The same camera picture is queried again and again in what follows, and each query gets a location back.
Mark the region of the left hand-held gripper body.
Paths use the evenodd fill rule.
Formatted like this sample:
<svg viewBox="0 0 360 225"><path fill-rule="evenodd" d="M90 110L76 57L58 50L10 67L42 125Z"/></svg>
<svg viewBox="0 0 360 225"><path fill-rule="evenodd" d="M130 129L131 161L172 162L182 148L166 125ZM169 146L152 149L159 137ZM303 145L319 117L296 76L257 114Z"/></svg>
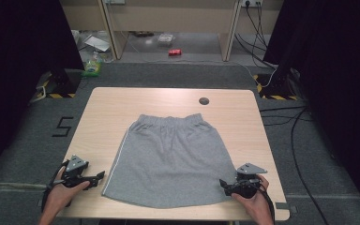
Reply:
<svg viewBox="0 0 360 225"><path fill-rule="evenodd" d="M83 171L88 168L88 165L88 161L73 155L67 161L67 166L62 174L63 185L67 188L73 188L84 181L89 181L89 178L83 177Z"/></svg>

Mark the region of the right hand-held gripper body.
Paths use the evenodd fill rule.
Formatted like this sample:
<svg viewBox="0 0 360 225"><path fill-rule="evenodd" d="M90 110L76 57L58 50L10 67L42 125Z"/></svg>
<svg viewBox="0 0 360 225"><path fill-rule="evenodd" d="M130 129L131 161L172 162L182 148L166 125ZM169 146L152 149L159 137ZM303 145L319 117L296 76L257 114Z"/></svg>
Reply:
<svg viewBox="0 0 360 225"><path fill-rule="evenodd" d="M236 172L236 182L231 185L232 192L250 199L261 186L261 179L258 177L258 174L267 173L267 170L254 164L246 163L239 167Z"/></svg>

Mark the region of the grey shorts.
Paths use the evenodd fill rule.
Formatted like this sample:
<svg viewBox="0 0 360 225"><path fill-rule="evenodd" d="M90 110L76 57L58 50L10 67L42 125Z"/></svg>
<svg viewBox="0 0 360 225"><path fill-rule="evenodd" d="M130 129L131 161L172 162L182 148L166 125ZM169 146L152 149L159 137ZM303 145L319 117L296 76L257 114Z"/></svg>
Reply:
<svg viewBox="0 0 360 225"><path fill-rule="evenodd" d="M209 205L230 199L219 181L234 178L224 142L199 113L142 114L121 141L102 195L153 208Z"/></svg>

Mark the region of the person's right hand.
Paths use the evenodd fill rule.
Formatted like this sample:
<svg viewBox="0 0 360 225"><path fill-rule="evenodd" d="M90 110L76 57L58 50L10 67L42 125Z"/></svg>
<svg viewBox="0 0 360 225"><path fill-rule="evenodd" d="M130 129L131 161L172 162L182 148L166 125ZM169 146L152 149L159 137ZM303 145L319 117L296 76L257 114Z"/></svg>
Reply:
<svg viewBox="0 0 360 225"><path fill-rule="evenodd" d="M268 201L264 198L264 195L257 191L256 194L246 199L239 194L233 193L232 198L238 201L245 208L246 213L254 219L255 217L270 216L272 219L270 207Z"/></svg>

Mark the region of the person's left hand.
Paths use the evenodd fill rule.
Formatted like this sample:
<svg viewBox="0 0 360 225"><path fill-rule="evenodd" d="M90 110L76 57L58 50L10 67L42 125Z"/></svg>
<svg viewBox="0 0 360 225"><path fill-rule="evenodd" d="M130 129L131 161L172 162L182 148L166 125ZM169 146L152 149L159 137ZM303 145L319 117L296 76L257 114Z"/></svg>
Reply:
<svg viewBox="0 0 360 225"><path fill-rule="evenodd" d="M55 218L64 209L74 196L89 186L89 181L84 181L75 187L65 187L63 184L55 185L48 195L42 216Z"/></svg>

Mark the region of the grey tape strip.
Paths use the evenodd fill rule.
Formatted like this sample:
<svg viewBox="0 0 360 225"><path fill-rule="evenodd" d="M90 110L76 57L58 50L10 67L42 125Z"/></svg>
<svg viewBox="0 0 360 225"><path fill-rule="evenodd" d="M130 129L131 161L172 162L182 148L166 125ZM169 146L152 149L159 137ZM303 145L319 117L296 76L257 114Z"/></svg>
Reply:
<svg viewBox="0 0 360 225"><path fill-rule="evenodd" d="M289 210L291 214L297 213L297 207L287 202L276 202L276 208L279 210Z"/></svg>

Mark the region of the green plastic packet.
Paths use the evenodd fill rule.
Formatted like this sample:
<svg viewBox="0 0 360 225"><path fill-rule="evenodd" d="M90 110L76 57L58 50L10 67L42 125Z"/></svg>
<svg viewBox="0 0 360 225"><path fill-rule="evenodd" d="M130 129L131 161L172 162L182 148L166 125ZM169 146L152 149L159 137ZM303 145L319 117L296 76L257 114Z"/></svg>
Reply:
<svg viewBox="0 0 360 225"><path fill-rule="evenodd" d="M97 77L101 71L101 59L98 52L94 52L91 59L88 59L84 64L82 75L84 77Z"/></svg>

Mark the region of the black curtain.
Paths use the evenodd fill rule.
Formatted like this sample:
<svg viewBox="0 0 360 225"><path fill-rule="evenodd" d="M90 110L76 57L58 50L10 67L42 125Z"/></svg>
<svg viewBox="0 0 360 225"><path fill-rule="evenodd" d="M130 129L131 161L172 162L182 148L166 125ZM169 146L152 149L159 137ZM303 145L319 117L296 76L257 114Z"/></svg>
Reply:
<svg viewBox="0 0 360 225"><path fill-rule="evenodd" d="M60 0L0 0L0 155L41 75L82 69Z"/></svg>
<svg viewBox="0 0 360 225"><path fill-rule="evenodd" d="M360 0L283 0L266 61L300 73L309 105L360 192Z"/></svg>

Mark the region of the white device on floor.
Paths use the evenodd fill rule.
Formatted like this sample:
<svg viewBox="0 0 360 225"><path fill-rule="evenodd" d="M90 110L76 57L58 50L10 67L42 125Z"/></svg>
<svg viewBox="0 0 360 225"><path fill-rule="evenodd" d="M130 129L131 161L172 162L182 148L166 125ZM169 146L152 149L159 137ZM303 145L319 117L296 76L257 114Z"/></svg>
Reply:
<svg viewBox="0 0 360 225"><path fill-rule="evenodd" d="M84 40L84 43L88 46L91 46L91 47L94 47L95 49L99 50L99 51L102 51L102 52L106 52L110 49L110 43L103 40L103 39L100 39L100 38L97 38L97 37L94 37L92 35L88 36L85 40Z"/></svg>

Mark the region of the white wall socket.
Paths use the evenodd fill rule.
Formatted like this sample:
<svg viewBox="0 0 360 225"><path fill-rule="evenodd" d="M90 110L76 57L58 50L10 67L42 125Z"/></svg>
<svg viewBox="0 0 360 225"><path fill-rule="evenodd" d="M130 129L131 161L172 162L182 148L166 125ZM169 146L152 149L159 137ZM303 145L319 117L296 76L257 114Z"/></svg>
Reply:
<svg viewBox="0 0 360 225"><path fill-rule="evenodd" d="M263 0L241 0L241 7L243 8L258 8L261 7Z"/></svg>

